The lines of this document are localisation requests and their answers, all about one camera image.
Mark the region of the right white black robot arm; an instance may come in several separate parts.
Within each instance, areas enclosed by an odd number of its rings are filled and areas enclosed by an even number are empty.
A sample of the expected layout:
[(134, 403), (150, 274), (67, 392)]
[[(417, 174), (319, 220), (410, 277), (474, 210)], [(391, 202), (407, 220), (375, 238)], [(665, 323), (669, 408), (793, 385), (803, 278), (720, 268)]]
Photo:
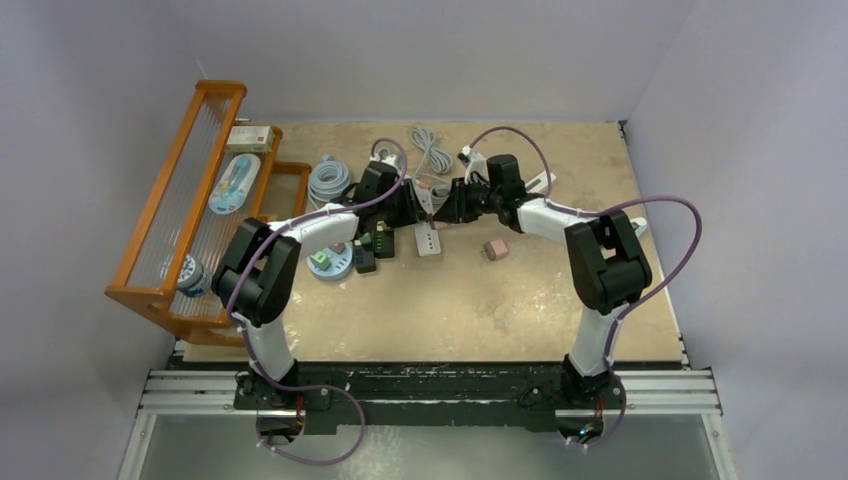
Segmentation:
[(582, 313), (561, 364), (559, 392), (573, 406), (588, 405), (613, 382), (620, 315), (653, 281), (633, 222), (622, 210), (584, 215), (529, 192), (511, 154), (484, 158), (466, 149), (459, 159), (465, 175), (452, 180), (437, 221), (461, 224), (494, 215), (515, 232), (565, 246)]

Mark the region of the short black power strip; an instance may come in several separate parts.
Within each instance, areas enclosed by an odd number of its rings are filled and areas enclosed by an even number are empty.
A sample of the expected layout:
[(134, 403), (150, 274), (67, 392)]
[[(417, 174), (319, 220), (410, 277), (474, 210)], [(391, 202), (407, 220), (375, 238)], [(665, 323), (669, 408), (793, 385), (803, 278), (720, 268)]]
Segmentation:
[(372, 247), (377, 259), (393, 259), (396, 256), (395, 232), (382, 222), (372, 232)]

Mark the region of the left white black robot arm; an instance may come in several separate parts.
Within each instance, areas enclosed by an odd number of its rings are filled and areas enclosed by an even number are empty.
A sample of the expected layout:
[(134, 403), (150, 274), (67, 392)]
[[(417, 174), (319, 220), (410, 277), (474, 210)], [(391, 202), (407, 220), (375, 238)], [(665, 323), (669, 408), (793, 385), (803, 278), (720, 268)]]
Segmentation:
[(403, 160), (368, 163), (351, 199), (340, 199), (276, 227), (250, 217), (230, 241), (213, 275), (212, 291), (242, 335), (250, 368), (263, 378), (259, 395), (284, 409), (308, 391), (289, 374), (296, 360), (283, 331), (298, 265), (334, 244), (354, 240), (401, 211), (407, 166)]

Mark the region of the white power strip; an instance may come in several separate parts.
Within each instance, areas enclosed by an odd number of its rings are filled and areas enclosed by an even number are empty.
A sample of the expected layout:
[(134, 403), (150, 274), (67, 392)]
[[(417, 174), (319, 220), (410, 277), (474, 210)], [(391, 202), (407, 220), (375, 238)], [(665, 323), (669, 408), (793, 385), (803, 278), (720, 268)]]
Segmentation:
[(441, 253), (438, 231), (427, 222), (414, 226), (416, 248), (420, 257), (435, 256)]

